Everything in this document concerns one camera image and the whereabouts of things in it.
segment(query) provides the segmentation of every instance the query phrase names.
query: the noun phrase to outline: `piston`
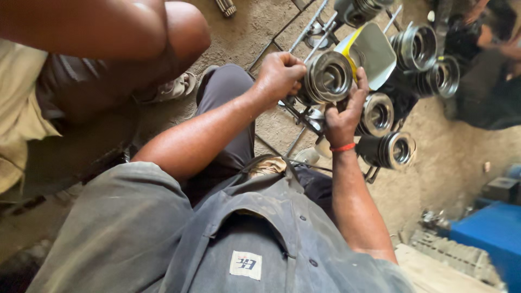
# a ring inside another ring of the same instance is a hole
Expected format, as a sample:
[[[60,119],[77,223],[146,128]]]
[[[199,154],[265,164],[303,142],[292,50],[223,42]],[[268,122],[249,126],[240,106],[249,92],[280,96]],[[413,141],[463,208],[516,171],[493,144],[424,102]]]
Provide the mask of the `piston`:
[[[344,100],[353,82],[351,66],[341,53],[323,52],[306,63],[297,100],[306,106],[329,104]]]
[[[391,36],[396,66],[402,71],[426,71],[436,62],[436,34],[430,26],[413,26]]]
[[[393,3],[394,0],[336,0],[334,9],[344,23],[359,28]]]
[[[460,85],[460,67],[454,57],[438,57],[428,71],[415,74],[414,82],[419,97],[437,95],[449,98]]]
[[[384,93],[367,96],[355,135],[382,137],[391,131],[394,108],[391,99]]]
[[[315,22],[313,23],[307,35],[304,37],[304,44],[306,44],[308,48],[313,49],[318,44],[318,42],[320,42],[320,39],[324,34],[325,33],[322,29],[322,26],[318,22]],[[333,43],[333,39],[325,38],[325,40],[323,40],[322,43],[318,46],[318,50],[322,51],[328,49]]]
[[[381,138],[362,136],[355,150],[370,166],[401,170],[411,163],[416,142],[408,132],[390,132]]]

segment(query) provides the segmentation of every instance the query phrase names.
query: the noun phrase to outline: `printed logo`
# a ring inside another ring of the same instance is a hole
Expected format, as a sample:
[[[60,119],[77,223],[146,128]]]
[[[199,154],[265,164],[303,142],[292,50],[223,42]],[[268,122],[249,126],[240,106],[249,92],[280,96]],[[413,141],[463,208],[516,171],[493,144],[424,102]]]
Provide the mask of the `printed logo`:
[[[250,252],[233,251],[230,262],[230,274],[245,276],[260,281],[262,256]]]

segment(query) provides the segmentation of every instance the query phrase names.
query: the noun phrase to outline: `forearm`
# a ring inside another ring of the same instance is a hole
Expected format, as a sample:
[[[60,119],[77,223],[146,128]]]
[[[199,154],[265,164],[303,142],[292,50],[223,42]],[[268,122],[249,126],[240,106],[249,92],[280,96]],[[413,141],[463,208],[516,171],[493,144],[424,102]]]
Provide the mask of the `forearm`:
[[[351,249],[398,263],[354,150],[333,153],[333,211],[338,229]]]
[[[177,180],[188,179],[264,111],[265,100],[254,86],[221,107],[162,132],[132,161],[153,162]]]

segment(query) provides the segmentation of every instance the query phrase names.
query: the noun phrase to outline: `hand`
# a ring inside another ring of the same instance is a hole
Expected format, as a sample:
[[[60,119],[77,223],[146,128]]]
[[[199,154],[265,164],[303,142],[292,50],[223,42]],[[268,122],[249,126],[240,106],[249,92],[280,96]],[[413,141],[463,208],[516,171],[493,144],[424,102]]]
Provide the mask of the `hand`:
[[[362,108],[367,93],[369,93],[364,68],[360,67],[356,70],[356,77],[358,83],[353,83],[351,87],[346,109],[339,113],[332,104],[328,105],[326,109],[326,138],[332,148],[339,148],[354,142],[355,129],[360,122]]]
[[[306,74],[302,60],[289,52],[270,53],[264,58],[253,88],[267,99],[269,107],[302,87],[299,80]]]

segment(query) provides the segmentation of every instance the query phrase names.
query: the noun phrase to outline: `metal part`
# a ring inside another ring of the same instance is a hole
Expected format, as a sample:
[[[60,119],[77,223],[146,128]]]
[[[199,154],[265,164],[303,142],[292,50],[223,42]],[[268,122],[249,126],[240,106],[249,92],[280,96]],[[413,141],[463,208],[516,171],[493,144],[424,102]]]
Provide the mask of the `metal part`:
[[[389,18],[391,18],[391,19],[393,18],[393,14],[392,14],[391,10],[389,10],[388,8],[386,9],[386,13],[387,13],[387,16],[389,16]],[[396,19],[393,20],[392,24],[394,25],[396,30],[403,31],[402,26]]]
[[[420,224],[430,230],[450,230],[451,222],[443,216],[443,210],[436,214],[431,210],[424,210],[421,214]]]
[[[292,2],[296,5],[296,7],[299,9],[299,12],[288,22],[286,23],[281,29],[279,32],[277,32],[273,38],[271,38],[271,41],[266,44],[266,46],[263,48],[263,50],[258,54],[258,56],[255,58],[255,60],[251,63],[251,65],[248,67],[248,69],[246,70],[246,72],[253,78],[255,79],[256,76],[252,73],[252,69],[253,68],[256,68],[256,66],[258,65],[259,61],[260,61],[260,58],[262,56],[265,55],[266,51],[268,49],[273,49],[273,46],[276,47],[277,50],[279,51],[284,51],[284,49],[282,48],[281,45],[279,45],[276,41],[276,39],[279,37],[279,35],[285,31],[285,29],[291,25],[301,14],[303,11],[305,11],[306,9],[308,9],[310,7],[310,5],[314,2],[315,0],[310,0],[307,4],[304,5],[304,2],[301,1],[301,0],[292,0]],[[392,3],[393,0],[386,0],[388,3]],[[320,24],[322,27],[324,27],[324,29],[326,29],[327,25],[324,25],[324,22],[321,20],[320,18],[320,14],[322,13],[322,11],[324,10],[324,8],[326,7],[328,3],[328,0],[324,0],[321,4],[321,6],[319,7],[319,9],[316,11],[316,13],[314,14],[313,18],[309,21],[308,25],[306,26],[306,28],[302,31],[302,33],[299,35],[299,37],[296,39],[296,41],[294,42],[294,44],[291,46],[291,48],[288,50],[290,53],[294,51],[294,49],[298,46],[298,44],[300,42],[303,41],[304,37],[308,34],[310,34],[310,31],[311,30],[314,30],[316,32],[316,28],[317,26],[314,25],[314,23],[318,23]],[[389,18],[392,18],[392,13],[390,11],[388,11],[388,15]],[[326,36],[326,38],[328,40],[332,40],[335,44],[339,44],[339,40],[337,39],[337,37],[335,36],[334,32],[337,31],[342,25],[343,23],[338,21],[339,18],[341,18],[342,16],[340,15],[340,17],[337,17],[336,19],[334,19],[335,21],[333,22],[333,18],[331,18],[328,23],[329,23],[329,29],[330,29],[330,33]],[[397,30],[398,31],[401,31],[401,28],[398,24],[398,22],[395,20],[393,22],[393,24],[396,26]],[[317,44],[322,44],[322,42],[320,41],[317,41],[317,42],[314,42],[315,46],[317,47],[315,50],[312,51],[312,53],[314,53],[316,50],[319,49],[319,46],[317,46]],[[306,59],[309,59],[313,54],[309,54],[307,56]],[[365,59],[365,56],[364,54],[359,54],[359,57],[361,59],[361,62],[362,60]],[[287,97],[286,99],[283,99],[279,102],[279,105],[281,107],[283,107],[285,110],[287,110],[291,115],[293,115],[296,120],[297,120],[297,124],[299,123],[302,123],[303,125],[305,125],[305,127],[311,131],[313,131],[313,133],[315,133],[318,138],[317,138],[317,141],[316,143],[318,144],[323,138],[324,138],[324,130],[323,130],[323,127],[320,125],[320,123],[317,123],[316,121],[323,121],[320,120],[320,119],[313,119],[312,118],[312,113],[310,114],[310,111],[312,111],[313,109],[311,109],[311,105],[308,105],[306,107],[306,109],[304,111],[301,111],[299,112],[298,110],[295,109],[295,107],[293,105],[295,105],[295,101],[294,101],[294,97]],[[404,119],[401,119],[400,120],[400,123],[395,123],[395,125],[393,125],[393,127],[395,127],[396,129],[401,129],[401,127],[403,126],[403,122],[404,122]],[[273,148],[271,145],[269,145],[265,140],[263,140],[261,137],[259,137],[257,134],[256,136],[259,138],[259,140],[267,145],[272,151],[274,151],[276,154],[280,155],[280,153],[275,149]],[[319,168],[319,169],[322,169],[322,170],[326,170],[326,171],[329,171],[331,172],[332,170],[330,169],[326,169],[326,168],[321,168],[321,167],[318,167],[318,166],[312,166],[312,165],[309,165],[309,164],[305,164],[303,162],[298,162],[298,163],[301,163],[301,164],[304,164],[304,165],[307,165],[307,166],[310,166],[310,167],[314,167],[314,168]],[[371,167],[369,168],[369,170],[364,173],[364,178],[365,178],[365,181],[369,184],[372,184],[375,182],[376,180],[376,177],[378,175],[380,171],[380,167]]]
[[[300,131],[299,135],[291,143],[291,145],[288,148],[288,151],[286,152],[285,156],[289,156],[291,154],[291,151],[293,151],[293,148],[295,147],[296,143],[299,141],[300,137],[304,133],[304,130],[306,130],[306,127],[302,127],[302,130]]]
[[[403,71],[426,71],[436,62],[436,35],[429,26],[411,26],[389,41],[396,53],[396,66]]]
[[[318,22],[315,22],[311,30],[304,37],[304,44],[306,44],[306,46],[310,49],[313,49],[317,44],[320,44],[318,46],[318,50],[325,50],[329,48],[334,43],[334,41],[330,36],[328,36],[322,41],[322,43],[319,43],[324,34],[325,33],[322,29],[322,26]]]
[[[292,161],[292,162],[295,162],[295,163],[298,163],[298,164],[306,165],[306,166],[311,167],[311,168],[317,168],[317,169],[320,169],[320,170],[324,170],[324,171],[328,171],[328,172],[333,173],[333,170],[331,170],[331,169],[320,167],[320,166],[316,166],[316,165],[312,165],[312,164],[308,164],[306,162],[296,161],[296,160],[293,160],[293,159],[288,158],[286,156],[283,156],[281,153],[279,153],[279,151],[277,151],[277,149],[275,149],[271,144],[269,144],[266,140],[264,140],[258,134],[255,134],[255,137],[258,138],[265,146],[267,146],[269,149],[271,149],[277,156],[286,158],[288,161]]]
[[[434,19],[434,31],[438,41],[438,55],[442,56],[445,51],[445,37],[449,31],[449,18],[452,12],[453,0],[438,0],[438,7]]]
[[[362,136],[355,150],[370,166],[400,170],[411,162],[416,142],[407,132],[391,132],[382,138]]]
[[[324,42],[324,40],[329,36],[329,34],[331,33],[331,31],[333,30],[333,28],[336,27],[337,23],[335,22],[335,18],[337,17],[337,14],[338,12],[335,11],[335,13],[333,14],[333,16],[331,16],[331,18],[329,19],[329,21],[327,22],[327,24],[324,25],[324,35],[322,36],[322,38],[320,38],[320,40],[318,40],[318,42],[316,43],[315,47],[313,47],[313,50],[311,50],[310,54],[306,57],[306,59],[304,60],[304,63],[308,62],[309,59],[311,58],[311,56],[313,56],[313,54],[318,50],[318,47]]]
[[[313,15],[313,18],[309,21],[309,23],[306,25],[306,27],[304,28],[304,30],[300,33],[299,37],[296,39],[296,41],[293,43],[293,45],[291,46],[291,48],[288,50],[288,52],[293,52],[293,50],[295,50],[295,48],[297,47],[297,45],[302,41],[302,39],[304,39],[304,37],[306,36],[307,32],[309,32],[312,27],[313,27],[313,24],[315,23],[315,21],[320,17],[320,14],[322,13],[322,11],[324,11],[324,9],[326,8],[327,6],[327,3],[329,2],[329,0],[324,0],[324,2],[322,2],[322,4],[320,5],[320,7],[318,8],[317,12],[315,13],[315,15]]]
[[[460,68],[455,58],[439,57],[428,71],[416,74],[414,82],[419,97],[438,95],[449,98],[460,85]]]
[[[389,30],[389,28],[391,27],[391,24],[395,23],[396,17],[400,13],[400,11],[402,11],[402,8],[403,8],[403,6],[400,4],[400,6],[398,6],[398,9],[396,9],[394,14],[392,14],[390,16],[391,20],[389,20],[389,23],[387,24],[386,28],[383,29],[383,31],[382,31],[383,33],[386,33]]]
[[[306,106],[344,100],[353,82],[351,66],[341,53],[327,51],[306,63],[307,72],[296,98]]]
[[[219,9],[221,9],[224,17],[232,17],[237,12],[237,8],[233,4],[232,0],[215,0]]]
[[[355,135],[382,137],[391,131],[393,120],[391,99],[384,93],[372,93],[365,100]]]
[[[334,9],[344,23],[359,28],[393,3],[394,0],[336,0]]]

